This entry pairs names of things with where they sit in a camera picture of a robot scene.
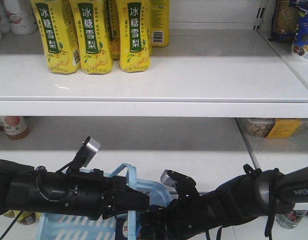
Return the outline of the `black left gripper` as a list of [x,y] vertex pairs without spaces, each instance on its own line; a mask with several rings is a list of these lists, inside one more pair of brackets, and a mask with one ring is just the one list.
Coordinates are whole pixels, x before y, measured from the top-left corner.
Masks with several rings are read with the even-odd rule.
[[63,199],[64,214],[97,220],[127,213],[128,186],[125,177],[104,176],[99,169],[89,172],[70,169],[66,178],[69,186]]

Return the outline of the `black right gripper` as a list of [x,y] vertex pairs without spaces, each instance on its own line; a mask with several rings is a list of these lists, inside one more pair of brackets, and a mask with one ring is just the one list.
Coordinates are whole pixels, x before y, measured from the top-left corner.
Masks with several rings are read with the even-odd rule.
[[144,211],[140,214],[141,237],[152,240],[174,239],[173,205],[167,207],[152,204],[150,197],[132,189],[114,189],[104,194],[102,201],[102,218],[108,219],[128,211]]

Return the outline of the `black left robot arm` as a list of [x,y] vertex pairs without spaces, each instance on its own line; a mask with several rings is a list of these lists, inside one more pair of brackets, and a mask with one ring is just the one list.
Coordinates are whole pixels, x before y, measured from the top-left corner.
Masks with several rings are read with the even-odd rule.
[[149,196],[129,187],[123,176],[72,167],[66,173],[49,172],[0,159],[0,215],[17,210],[97,220],[144,211],[149,205]]

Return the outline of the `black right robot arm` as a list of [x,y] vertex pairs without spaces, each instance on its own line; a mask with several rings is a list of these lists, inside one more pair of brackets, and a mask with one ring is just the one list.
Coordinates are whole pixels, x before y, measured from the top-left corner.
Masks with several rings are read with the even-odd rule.
[[291,212],[297,203],[308,203],[308,166],[288,174],[248,164],[243,169],[243,175],[206,194],[198,192],[191,177],[164,171],[161,183],[173,187],[178,197],[167,207],[152,207],[141,214],[141,231],[156,240],[187,240],[266,216],[264,235],[271,238],[275,215]]

